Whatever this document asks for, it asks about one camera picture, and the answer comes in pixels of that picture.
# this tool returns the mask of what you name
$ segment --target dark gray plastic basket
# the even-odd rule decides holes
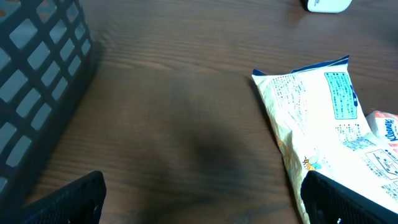
[[[94,72],[78,0],[0,0],[0,215],[19,208]]]

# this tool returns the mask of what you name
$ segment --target snack bag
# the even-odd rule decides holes
[[[345,56],[286,75],[252,74],[304,223],[309,219],[300,189],[308,170],[398,213],[398,174],[386,169],[398,164],[398,153],[373,135],[347,67]]]

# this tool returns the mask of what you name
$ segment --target basket grid hole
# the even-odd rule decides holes
[[[36,13],[39,15],[41,21],[46,23],[56,10],[57,6],[52,0],[43,0],[42,3],[37,6]]]
[[[49,87],[54,81],[54,78],[58,75],[60,67],[56,62],[52,62],[47,71],[42,76],[42,82],[46,87]]]
[[[81,51],[83,52],[84,55],[87,54],[87,52],[90,50],[91,44],[88,41],[88,39],[84,42],[84,44],[81,46]]]
[[[40,130],[40,128],[43,126],[45,120],[49,116],[50,112],[51,112],[51,107],[48,104],[44,103],[43,106],[36,113],[35,117],[32,120],[32,123],[30,125],[32,125],[32,127],[36,131]]]
[[[66,61],[70,54],[72,53],[73,49],[75,48],[71,39],[67,41],[67,43],[62,47],[60,55],[63,61]]]
[[[32,140],[26,136],[22,136],[17,144],[12,148],[10,155],[7,158],[6,164],[11,167],[18,166],[19,161],[24,157],[25,152],[28,150]]]
[[[72,3],[72,5],[67,10],[67,17],[69,19],[69,22],[72,23],[76,19],[77,15],[79,15],[79,11],[75,3]]]
[[[8,122],[0,128],[0,154],[2,153],[2,150],[4,149],[4,147],[6,147],[6,144],[10,141],[16,131],[17,128]]]
[[[20,70],[17,70],[3,86],[0,87],[0,98],[6,103],[9,103],[26,82],[27,77]]]
[[[81,37],[83,36],[83,34],[84,34],[85,32],[86,32],[86,29],[83,27],[83,24],[80,23],[80,24],[78,25],[78,27],[75,29],[76,38],[77,38],[78,40],[80,40]]]
[[[74,76],[76,74],[76,71],[78,70],[80,66],[81,60],[79,56],[76,55],[76,57],[73,59],[72,63],[69,65],[68,71],[71,76]]]
[[[7,179],[4,177],[0,177],[0,192],[4,189],[7,184]]]
[[[54,41],[54,43],[57,44],[58,41],[60,41],[60,39],[62,38],[62,36],[65,34],[66,31],[67,31],[67,27],[62,22],[62,20],[59,20],[57,22],[57,24],[50,31],[50,36],[51,36],[52,41]]]
[[[52,97],[55,100],[59,100],[60,97],[62,96],[63,91],[66,89],[68,86],[67,80],[62,77],[61,80],[58,82],[57,86],[55,87],[54,91],[52,92]]]
[[[8,62],[10,62],[10,60],[10,56],[0,48],[0,71],[8,64]]]
[[[0,23],[11,16],[20,6],[19,0],[0,1]]]
[[[36,27],[30,19],[24,20],[14,31],[10,34],[10,39],[19,49],[23,48],[37,33]]]
[[[17,107],[19,116],[25,118],[40,98],[40,93],[35,88],[31,89]]]
[[[34,70],[37,70],[49,56],[50,50],[44,42],[41,42],[39,46],[32,52],[27,61]]]

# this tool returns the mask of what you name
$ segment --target table surface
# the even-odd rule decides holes
[[[398,3],[82,0],[98,72],[27,203],[100,170],[101,223],[300,223],[251,82],[350,54],[364,112],[398,114]]]

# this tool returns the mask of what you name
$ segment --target kleenex logo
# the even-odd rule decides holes
[[[386,119],[386,137],[390,139],[390,141],[398,141],[397,136],[394,133],[394,130],[392,129],[392,125],[394,124],[394,120],[392,119]]]

